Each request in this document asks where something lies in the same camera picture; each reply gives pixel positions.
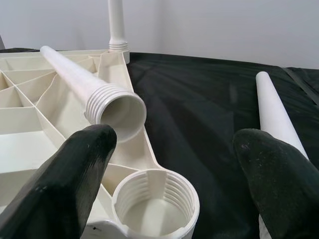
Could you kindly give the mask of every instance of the white plastic pole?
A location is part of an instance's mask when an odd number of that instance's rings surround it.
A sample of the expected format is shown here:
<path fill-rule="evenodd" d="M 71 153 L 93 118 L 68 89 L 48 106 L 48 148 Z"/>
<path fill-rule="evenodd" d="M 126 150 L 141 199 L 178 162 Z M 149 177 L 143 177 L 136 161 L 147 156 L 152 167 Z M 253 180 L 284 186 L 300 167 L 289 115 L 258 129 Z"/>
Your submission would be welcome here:
<path fill-rule="evenodd" d="M 118 142 L 133 138 L 143 128 L 146 107 L 134 92 L 106 83 L 48 46 L 40 51 L 85 106 L 91 124 L 110 125 Z"/>
<path fill-rule="evenodd" d="M 272 137 L 284 141 L 298 149 L 306 159 L 308 156 L 283 103 L 267 72 L 256 75 L 260 129 Z M 262 217 L 259 215 L 261 239 L 271 239 Z"/>
<path fill-rule="evenodd" d="M 129 63 L 128 42 L 125 39 L 123 2 L 109 0 L 110 42 L 111 51 L 123 51 L 125 62 Z"/>

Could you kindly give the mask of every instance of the dark strap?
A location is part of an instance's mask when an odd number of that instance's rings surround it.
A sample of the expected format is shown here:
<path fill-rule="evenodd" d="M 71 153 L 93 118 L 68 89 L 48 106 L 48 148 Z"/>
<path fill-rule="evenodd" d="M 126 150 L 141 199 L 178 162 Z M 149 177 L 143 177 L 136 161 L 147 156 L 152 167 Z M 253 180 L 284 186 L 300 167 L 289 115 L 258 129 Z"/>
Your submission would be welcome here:
<path fill-rule="evenodd" d="M 288 68 L 282 68 L 293 80 L 294 82 L 307 94 L 307 96 L 319 106 L 319 96 L 313 89 L 297 74 Z"/>
<path fill-rule="evenodd" d="M 0 36 L 0 50 L 3 50 L 3 49 L 5 49 L 5 47 L 4 47 L 4 43 L 3 43 L 1 36 Z"/>

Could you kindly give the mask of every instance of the white plastic base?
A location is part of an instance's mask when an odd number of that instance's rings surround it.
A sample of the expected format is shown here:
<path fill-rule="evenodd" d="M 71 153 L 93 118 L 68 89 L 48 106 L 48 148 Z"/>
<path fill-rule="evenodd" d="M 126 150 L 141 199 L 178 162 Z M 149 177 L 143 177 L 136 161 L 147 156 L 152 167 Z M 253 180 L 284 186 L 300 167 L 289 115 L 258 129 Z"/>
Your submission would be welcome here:
<path fill-rule="evenodd" d="M 62 54 L 106 83 L 133 91 L 122 52 Z M 0 213 L 35 169 L 72 133 L 88 125 L 81 102 L 40 53 L 0 54 Z M 139 173 L 153 177 L 147 181 L 152 196 L 134 201 L 120 220 L 114 199 L 123 198 L 120 193 L 128 180 L 139 184 Z M 179 196 L 171 201 L 160 190 L 169 177 L 179 185 Z M 132 139 L 118 143 L 82 238 L 191 238 L 198 212 L 195 190 L 186 179 L 158 165 L 143 127 Z"/>

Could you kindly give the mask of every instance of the black fabric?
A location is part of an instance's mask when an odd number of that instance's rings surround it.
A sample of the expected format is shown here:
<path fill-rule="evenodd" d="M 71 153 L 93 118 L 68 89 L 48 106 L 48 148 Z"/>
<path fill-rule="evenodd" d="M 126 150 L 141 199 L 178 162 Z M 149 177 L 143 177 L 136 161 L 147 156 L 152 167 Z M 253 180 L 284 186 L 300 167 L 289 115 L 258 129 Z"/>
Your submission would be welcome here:
<path fill-rule="evenodd" d="M 0 50 L 0 53 L 38 52 L 38 51 L 39 50 L 29 49 L 29 48 L 9 48 L 9 49 Z"/>
<path fill-rule="evenodd" d="M 319 89 L 319 71 L 294 69 Z M 235 158 L 232 138 L 260 128 L 255 76 L 267 71 L 304 148 L 319 166 L 319 110 L 280 67 L 194 57 L 131 53 L 134 90 L 145 101 L 146 129 L 159 164 L 196 188 L 195 239 L 256 239 L 258 211 Z"/>
<path fill-rule="evenodd" d="M 319 106 L 319 95 L 315 89 L 309 87 L 307 82 L 305 82 L 301 77 L 293 72 L 293 70 L 288 68 L 282 68 L 293 80 L 294 82 L 308 95 L 312 101 Z"/>

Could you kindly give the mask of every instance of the white wall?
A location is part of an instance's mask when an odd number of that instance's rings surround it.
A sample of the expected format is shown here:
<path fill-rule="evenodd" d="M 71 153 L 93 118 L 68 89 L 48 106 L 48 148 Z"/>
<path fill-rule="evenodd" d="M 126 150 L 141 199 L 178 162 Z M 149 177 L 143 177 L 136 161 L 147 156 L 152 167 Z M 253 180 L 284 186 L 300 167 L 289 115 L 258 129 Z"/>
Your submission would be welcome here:
<path fill-rule="evenodd" d="M 123 0 L 130 49 L 319 68 L 319 0 Z M 7 48 L 108 47 L 107 0 L 5 0 Z"/>

